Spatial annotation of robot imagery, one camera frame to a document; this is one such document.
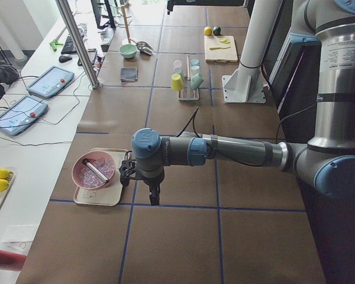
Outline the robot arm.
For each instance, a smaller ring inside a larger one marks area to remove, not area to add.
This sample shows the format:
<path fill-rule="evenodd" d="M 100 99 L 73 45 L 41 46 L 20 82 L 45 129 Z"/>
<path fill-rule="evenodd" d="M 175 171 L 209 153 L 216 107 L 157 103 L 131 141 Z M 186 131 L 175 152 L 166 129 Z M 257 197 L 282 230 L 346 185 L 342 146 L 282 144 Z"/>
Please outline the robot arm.
<path fill-rule="evenodd" d="M 151 204 L 157 205 L 166 166 L 220 159 L 277 166 L 331 198 L 354 195 L 355 1 L 295 1 L 291 40 L 321 43 L 313 138 L 305 144 L 271 144 L 186 131 L 166 137 L 144 128 L 131 139 L 134 158 L 122 162 L 121 183 L 144 181 Z"/>

